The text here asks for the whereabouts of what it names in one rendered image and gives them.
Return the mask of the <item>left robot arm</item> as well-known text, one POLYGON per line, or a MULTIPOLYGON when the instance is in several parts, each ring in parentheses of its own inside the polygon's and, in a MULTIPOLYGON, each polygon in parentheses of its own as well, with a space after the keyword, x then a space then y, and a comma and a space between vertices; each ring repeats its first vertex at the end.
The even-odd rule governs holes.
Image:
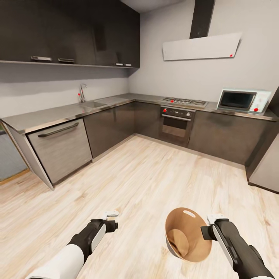
POLYGON ((89 255, 93 253, 106 233, 114 232, 118 222, 116 210, 103 211, 100 219, 91 219, 71 241, 51 260, 29 274, 25 279, 76 279, 89 255))

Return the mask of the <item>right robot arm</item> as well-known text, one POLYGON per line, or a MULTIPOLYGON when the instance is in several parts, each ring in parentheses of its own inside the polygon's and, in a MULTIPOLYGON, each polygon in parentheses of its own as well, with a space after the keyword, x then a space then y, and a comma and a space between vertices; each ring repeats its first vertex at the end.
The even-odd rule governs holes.
POLYGON ((223 214, 207 214, 209 226, 202 226, 204 240, 220 243, 231 267, 239 279, 275 279, 253 245, 240 236, 234 223, 223 214))

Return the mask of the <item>trash can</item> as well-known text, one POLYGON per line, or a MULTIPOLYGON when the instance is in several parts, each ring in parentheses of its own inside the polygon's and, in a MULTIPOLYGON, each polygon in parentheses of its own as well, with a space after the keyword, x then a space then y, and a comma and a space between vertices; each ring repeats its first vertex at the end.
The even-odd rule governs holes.
POLYGON ((166 244, 177 258, 191 263, 205 261, 212 250, 212 240, 204 240, 201 227, 207 226, 203 218, 187 207, 177 207, 165 221, 166 244), (195 217, 183 212, 187 210, 195 217))

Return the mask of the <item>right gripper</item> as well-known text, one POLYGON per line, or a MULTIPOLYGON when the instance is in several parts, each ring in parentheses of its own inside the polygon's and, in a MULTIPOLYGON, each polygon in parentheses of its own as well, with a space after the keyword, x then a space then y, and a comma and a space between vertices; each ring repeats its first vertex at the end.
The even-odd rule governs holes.
POLYGON ((213 234, 213 230, 212 229, 213 229, 213 225, 202 226, 201 227, 201 231, 202 231, 204 240, 214 240, 214 241, 217 241, 217 238, 213 234))

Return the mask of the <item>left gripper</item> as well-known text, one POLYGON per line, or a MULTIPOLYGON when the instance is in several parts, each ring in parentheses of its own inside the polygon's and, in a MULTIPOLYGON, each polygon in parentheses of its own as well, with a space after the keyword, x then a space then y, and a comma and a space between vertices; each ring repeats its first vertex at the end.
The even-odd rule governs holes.
POLYGON ((104 220, 106 224, 106 233, 114 232, 115 229, 118 228, 118 222, 115 222, 115 220, 104 220))

